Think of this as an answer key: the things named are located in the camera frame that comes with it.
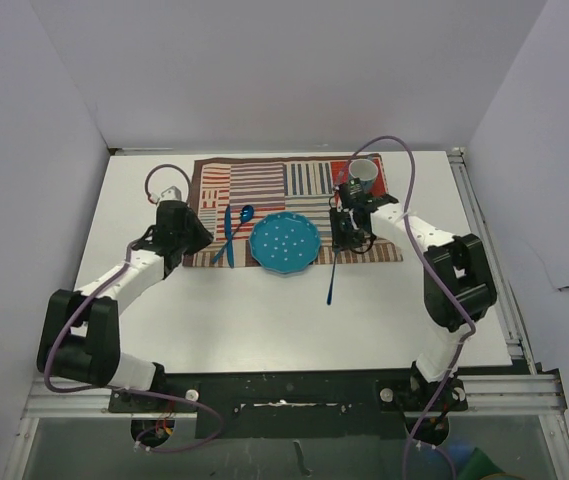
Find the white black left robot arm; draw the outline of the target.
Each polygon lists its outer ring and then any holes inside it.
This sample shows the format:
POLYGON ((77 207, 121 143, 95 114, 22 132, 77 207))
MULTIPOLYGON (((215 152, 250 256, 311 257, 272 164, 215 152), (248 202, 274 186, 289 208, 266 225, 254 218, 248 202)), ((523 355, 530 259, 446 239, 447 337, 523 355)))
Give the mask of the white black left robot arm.
POLYGON ((36 365, 47 388, 74 393, 90 388, 132 390, 144 410, 164 405, 164 367, 125 354, 120 315, 146 290, 212 243, 194 210, 179 200, 161 201, 155 223, 131 241, 122 262, 78 290, 59 289, 48 302, 36 365))

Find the blue polka dot plate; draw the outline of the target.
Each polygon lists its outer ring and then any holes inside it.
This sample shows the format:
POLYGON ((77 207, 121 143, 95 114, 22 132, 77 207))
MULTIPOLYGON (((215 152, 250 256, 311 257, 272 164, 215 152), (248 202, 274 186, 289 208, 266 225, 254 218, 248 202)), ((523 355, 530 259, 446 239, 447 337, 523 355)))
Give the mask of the blue polka dot plate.
POLYGON ((304 215, 280 212, 267 215, 248 240, 253 259, 264 269, 282 275, 302 272, 317 259, 321 239, 304 215))

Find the blue metallic knife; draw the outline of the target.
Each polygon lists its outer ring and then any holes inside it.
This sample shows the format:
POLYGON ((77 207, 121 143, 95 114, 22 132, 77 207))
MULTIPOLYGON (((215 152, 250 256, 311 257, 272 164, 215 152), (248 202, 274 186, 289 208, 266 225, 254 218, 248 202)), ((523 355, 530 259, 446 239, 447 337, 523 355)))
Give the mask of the blue metallic knife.
POLYGON ((230 205, 228 205, 226 207, 226 210, 225 210, 224 233, 225 233, 225 238, 226 238, 225 252, 226 252, 226 258, 227 258, 227 264, 230 268, 233 268, 235 266, 235 262, 234 262, 233 244, 232 244, 232 240, 231 240, 231 236, 232 236, 232 209, 231 209, 230 205))

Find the striped patchwork placemat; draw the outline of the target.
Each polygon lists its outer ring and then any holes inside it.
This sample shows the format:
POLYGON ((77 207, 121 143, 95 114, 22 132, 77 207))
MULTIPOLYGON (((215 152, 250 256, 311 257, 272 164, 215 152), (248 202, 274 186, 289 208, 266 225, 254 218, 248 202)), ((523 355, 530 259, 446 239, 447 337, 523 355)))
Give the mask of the striped patchwork placemat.
POLYGON ((345 156, 274 158, 212 158, 194 163, 191 204, 213 242, 183 261, 186 267, 224 268, 222 258, 212 261, 225 241, 224 218, 231 209, 238 224, 241 208, 251 205, 255 216, 234 239, 234 262, 238 268, 256 267, 248 244, 253 227, 267 215, 291 211, 306 216, 319 230, 322 246, 317 265, 332 261, 329 198, 333 180, 346 163, 345 156))

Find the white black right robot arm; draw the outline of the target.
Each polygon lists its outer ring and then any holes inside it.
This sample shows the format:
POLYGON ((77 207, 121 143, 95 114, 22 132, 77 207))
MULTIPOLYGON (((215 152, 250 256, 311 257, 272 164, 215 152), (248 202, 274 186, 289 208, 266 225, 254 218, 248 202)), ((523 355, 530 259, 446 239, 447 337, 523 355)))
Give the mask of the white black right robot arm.
POLYGON ((328 205, 333 262, 367 258, 389 242, 421 265, 426 340, 414 361, 420 377, 409 384, 409 395, 416 406, 433 408, 444 398, 442 381, 457 369, 476 323, 497 300, 482 241, 435 227, 388 195, 347 206, 332 197, 328 205))

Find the white blue mug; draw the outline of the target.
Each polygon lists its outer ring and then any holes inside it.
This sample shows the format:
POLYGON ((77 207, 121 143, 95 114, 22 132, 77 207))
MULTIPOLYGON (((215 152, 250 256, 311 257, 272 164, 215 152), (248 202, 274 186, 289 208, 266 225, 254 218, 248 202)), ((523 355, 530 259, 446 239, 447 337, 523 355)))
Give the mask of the white blue mug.
POLYGON ((377 164, 368 158, 355 159, 348 167, 349 179, 358 179, 365 193, 372 192, 378 175, 379 169, 377 164))

